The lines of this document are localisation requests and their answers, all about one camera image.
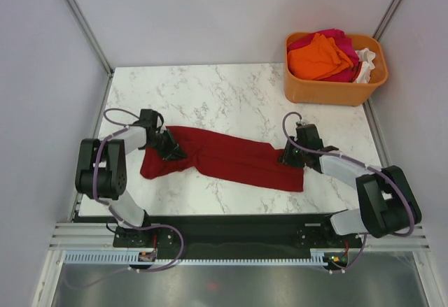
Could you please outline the dark red t shirt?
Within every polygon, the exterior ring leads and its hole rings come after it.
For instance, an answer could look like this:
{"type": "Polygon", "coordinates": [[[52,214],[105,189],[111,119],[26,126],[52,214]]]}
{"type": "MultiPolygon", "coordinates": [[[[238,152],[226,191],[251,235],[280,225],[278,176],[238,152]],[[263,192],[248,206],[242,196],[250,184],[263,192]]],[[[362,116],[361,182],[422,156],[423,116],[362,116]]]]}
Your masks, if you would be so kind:
{"type": "Polygon", "coordinates": [[[140,168],[141,176],[146,179],[194,167],[202,175],[236,183],[286,192],[304,190],[304,170],[280,163],[283,150],[270,143],[193,127],[168,129],[187,157],[167,161],[156,150],[146,148],[140,168]]]}

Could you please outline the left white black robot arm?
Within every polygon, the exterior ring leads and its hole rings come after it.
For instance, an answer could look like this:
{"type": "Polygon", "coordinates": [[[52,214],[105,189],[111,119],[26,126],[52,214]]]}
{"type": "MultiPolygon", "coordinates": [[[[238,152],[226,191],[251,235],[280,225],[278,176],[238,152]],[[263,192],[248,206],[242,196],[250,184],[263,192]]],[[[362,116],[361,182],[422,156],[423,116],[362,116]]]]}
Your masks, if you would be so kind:
{"type": "Polygon", "coordinates": [[[174,135],[164,127],[163,116],[153,109],[142,109],[138,115],[122,112],[136,118],[133,123],[115,122],[103,116],[111,124],[121,128],[112,134],[98,138],[85,138],[80,142],[76,167],[75,187],[78,193],[103,205],[118,224],[130,229],[129,238],[138,246],[146,246],[153,240],[147,212],[133,200],[127,191],[126,156],[136,150],[150,149],[163,161],[185,159],[187,154],[174,135]]]}

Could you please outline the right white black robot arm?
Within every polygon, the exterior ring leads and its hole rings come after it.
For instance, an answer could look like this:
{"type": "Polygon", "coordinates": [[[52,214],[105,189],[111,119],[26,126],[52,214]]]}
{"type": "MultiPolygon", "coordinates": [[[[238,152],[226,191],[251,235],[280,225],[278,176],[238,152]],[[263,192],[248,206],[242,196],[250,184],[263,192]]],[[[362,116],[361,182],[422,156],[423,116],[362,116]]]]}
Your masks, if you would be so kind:
{"type": "Polygon", "coordinates": [[[421,221],[421,211],[410,185],[397,166],[375,168],[349,157],[334,146],[324,146],[314,124],[296,123],[290,136],[282,124],[286,146],[282,164],[305,167],[336,178],[356,191],[358,207],[329,214],[320,230],[322,241],[339,245],[346,235],[408,237],[421,221]]]}

